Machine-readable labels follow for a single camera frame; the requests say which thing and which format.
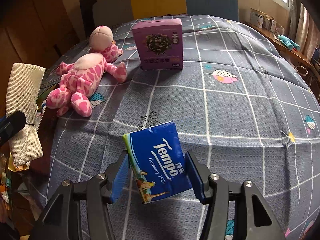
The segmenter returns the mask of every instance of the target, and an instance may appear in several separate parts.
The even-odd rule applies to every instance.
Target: headboard
[[[98,0],[93,5],[95,26],[115,26],[163,15],[212,15],[238,21],[238,0]]]

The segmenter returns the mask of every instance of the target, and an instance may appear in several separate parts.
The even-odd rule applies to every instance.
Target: mesh bag
[[[44,70],[39,66],[23,63],[13,64],[11,70],[5,102],[6,116],[20,110],[27,119],[25,127],[9,140],[16,166],[43,156],[34,124],[37,113],[36,100]]]

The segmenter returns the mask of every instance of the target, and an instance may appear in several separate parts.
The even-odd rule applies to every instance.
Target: wooden cabinet
[[[13,63],[49,68],[79,42],[62,0],[7,1],[0,25],[0,57],[6,59],[2,60],[0,100]]]

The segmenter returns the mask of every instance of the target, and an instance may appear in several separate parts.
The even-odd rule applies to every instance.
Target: tempo tissue pack
[[[191,188],[174,122],[127,133],[122,138],[144,203]]]

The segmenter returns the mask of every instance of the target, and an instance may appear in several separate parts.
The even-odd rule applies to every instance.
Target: gray comforter
[[[124,49],[115,64],[127,64],[128,81],[119,84],[105,74],[90,118],[69,111],[59,119],[50,178],[33,181],[41,203],[64,179],[83,181],[104,171],[125,147],[121,135],[146,118],[149,126],[174,120],[183,151],[191,149],[227,180],[252,180],[287,238],[298,240],[320,206],[315,96],[250,27],[203,15],[164,18],[171,17],[182,20],[184,69],[142,71],[131,33],[138,21],[114,29],[116,44]],[[55,67],[62,60],[76,61],[88,52],[87,45],[84,41],[62,57],[46,73],[42,89],[59,82]],[[226,239],[233,234],[234,203],[229,206]],[[116,239],[197,239],[206,214],[192,190],[143,205],[131,173],[121,197],[108,208]],[[83,237],[89,239],[85,203],[82,217]]]

